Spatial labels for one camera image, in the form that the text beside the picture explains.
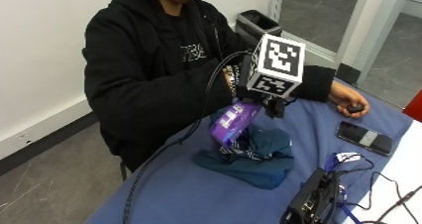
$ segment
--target black cable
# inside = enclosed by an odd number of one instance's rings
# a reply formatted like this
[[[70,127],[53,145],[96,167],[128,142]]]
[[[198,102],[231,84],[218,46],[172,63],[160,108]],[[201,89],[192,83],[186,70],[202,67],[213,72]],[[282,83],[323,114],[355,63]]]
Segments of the black cable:
[[[337,201],[338,201],[338,196],[339,196],[339,185],[341,185],[341,176],[346,175],[351,172],[357,172],[357,171],[363,171],[363,170],[370,170],[374,167],[373,162],[361,154],[354,154],[349,157],[346,157],[341,162],[335,163],[333,165],[331,168],[334,168],[335,166],[338,166],[339,164],[342,164],[346,160],[351,159],[353,157],[359,156],[362,157],[369,163],[370,163],[370,167],[367,168],[353,168],[349,170],[339,170],[339,171],[329,171],[327,175],[330,175],[330,186],[331,186],[331,190],[333,190],[333,203],[331,203],[331,207],[330,207],[330,211],[327,213],[326,218],[323,219],[323,223],[329,223],[329,221],[331,220],[334,213],[335,213],[335,209],[337,209]]]
[[[124,212],[122,212],[122,223],[128,224],[129,223],[129,214],[130,214],[130,206],[132,206],[132,200],[133,200],[133,194],[140,182],[140,179],[142,177],[142,174],[149,166],[149,164],[156,160],[156,158],[162,154],[164,151],[168,150],[168,148],[170,148],[172,146],[180,144],[182,145],[184,141],[194,134],[196,130],[199,127],[201,121],[202,121],[202,117],[205,116],[206,113],[206,108],[207,108],[207,101],[209,101],[209,97],[210,97],[210,92],[211,92],[211,85],[214,82],[215,77],[218,76],[219,71],[222,70],[222,68],[225,67],[225,64],[237,56],[241,55],[250,55],[250,52],[237,52],[230,54],[222,61],[221,63],[217,65],[215,69],[213,70],[213,73],[210,75],[210,80],[209,80],[209,84],[207,84],[207,88],[206,88],[206,95],[205,95],[205,99],[202,102],[202,111],[201,111],[201,116],[199,119],[194,122],[193,126],[190,127],[189,131],[186,132],[185,136],[180,139],[177,139],[174,142],[172,142],[168,145],[164,145],[162,147],[160,147],[160,149],[156,151],[156,153],[153,154],[153,156],[150,156],[150,158],[146,160],[146,162],[142,164],[142,166],[140,167],[140,172],[136,175],[134,181],[132,183],[130,186],[130,190],[129,190],[129,195],[126,198],[126,202],[124,205]]]
[[[331,220],[333,216],[334,216],[334,212],[335,212],[335,208],[338,207],[337,203],[338,203],[338,196],[339,196],[339,175],[337,171],[333,171],[333,177],[331,177],[331,189],[333,189],[333,203],[331,203],[331,208],[329,211],[329,214],[325,218],[323,223],[329,223],[329,221]]]
[[[382,213],[382,215],[379,216],[379,218],[377,219],[377,222],[379,222],[383,217],[387,215],[387,213],[395,208],[398,207],[399,205],[403,205],[406,207],[406,204],[405,202],[412,197],[412,195],[418,192],[418,190],[422,188],[422,185],[412,191],[410,191],[403,197],[399,198],[399,200],[394,203],[393,206],[390,206],[389,209],[386,209],[386,211]],[[418,220],[415,219],[412,213],[410,212],[408,208],[406,207],[406,210],[410,214],[410,216],[412,217],[412,220],[415,221],[415,223],[418,224]]]
[[[373,188],[373,182],[374,182],[374,175],[378,174],[381,175],[386,180],[394,182],[395,184],[395,192],[397,192],[397,196],[399,198],[399,200],[394,203],[394,205],[391,205],[387,210],[382,213],[382,215],[379,216],[379,218],[375,220],[375,221],[362,221],[361,223],[373,223],[373,224],[382,224],[383,222],[381,222],[381,220],[383,219],[383,217],[387,215],[387,213],[399,205],[403,205],[408,215],[411,216],[414,222],[418,224],[418,220],[415,218],[415,216],[412,215],[405,201],[407,201],[410,199],[410,197],[422,189],[422,185],[414,190],[414,191],[410,191],[403,197],[399,193],[399,187],[398,187],[398,182],[393,179],[390,179],[389,177],[386,177],[381,172],[377,172],[374,171],[371,173],[371,176],[370,176],[370,185],[369,185],[369,203],[367,203],[367,207],[363,207],[361,206],[359,204],[357,203],[351,203],[351,202],[347,202],[346,205],[354,205],[354,206],[358,206],[359,208],[362,208],[363,210],[369,210],[370,207],[371,207],[371,188]]]

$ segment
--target small purple object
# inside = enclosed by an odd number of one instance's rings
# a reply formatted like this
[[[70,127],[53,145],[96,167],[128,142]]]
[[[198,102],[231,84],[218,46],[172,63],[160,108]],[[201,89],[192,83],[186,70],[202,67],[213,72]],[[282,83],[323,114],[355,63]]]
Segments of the small purple object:
[[[223,147],[231,146],[261,108],[261,104],[241,102],[227,107],[225,113],[210,126],[210,135]]]

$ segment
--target blue tablecloth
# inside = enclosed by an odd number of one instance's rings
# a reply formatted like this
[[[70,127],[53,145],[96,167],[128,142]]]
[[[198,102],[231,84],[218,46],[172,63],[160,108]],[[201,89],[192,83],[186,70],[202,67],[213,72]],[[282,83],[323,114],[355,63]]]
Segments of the blue tablecloth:
[[[129,223],[275,224],[301,188],[301,182],[307,180],[317,167],[323,167],[329,154],[358,152],[374,162],[374,170],[382,170],[389,158],[338,139],[337,127],[345,120],[370,128],[393,139],[397,149],[411,119],[377,99],[365,97],[371,106],[370,112],[358,119],[343,117],[331,103],[302,99],[286,107],[283,119],[270,119],[261,111],[253,123],[263,129],[277,127],[291,137],[294,168],[273,190],[259,189],[193,163],[193,155],[214,146],[209,132],[210,119],[203,119],[184,144],[169,148],[146,169],[134,193]],[[341,168],[351,169],[355,166],[367,164],[349,163]],[[351,202],[358,202],[366,194],[371,172],[351,173],[342,178]],[[136,174],[124,181],[88,218],[86,224],[122,223],[124,204]],[[338,210],[333,223],[342,223],[345,218],[346,215]]]

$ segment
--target blue cloth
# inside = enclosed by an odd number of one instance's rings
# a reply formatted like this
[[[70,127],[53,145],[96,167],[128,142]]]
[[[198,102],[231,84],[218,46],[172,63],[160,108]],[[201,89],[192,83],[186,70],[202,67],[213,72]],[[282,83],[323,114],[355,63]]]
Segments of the blue cloth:
[[[265,131],[249,125],[237,139],[235,147],[237,152],[226,154],[217,149],[201,150],[194,155],[196,164],[258,188],[275,188],[293,168],[289,134],[277,128]]]

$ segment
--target printed logo on hoodie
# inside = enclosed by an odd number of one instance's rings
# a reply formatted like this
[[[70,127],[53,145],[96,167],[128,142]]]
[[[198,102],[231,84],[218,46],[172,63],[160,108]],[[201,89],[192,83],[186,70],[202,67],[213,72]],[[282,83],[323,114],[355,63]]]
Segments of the printed logo on hoodie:
[[[190,61],[207,57],[201,44],[181,47],[181,49],[182,49],[182,62],[190,62]]]

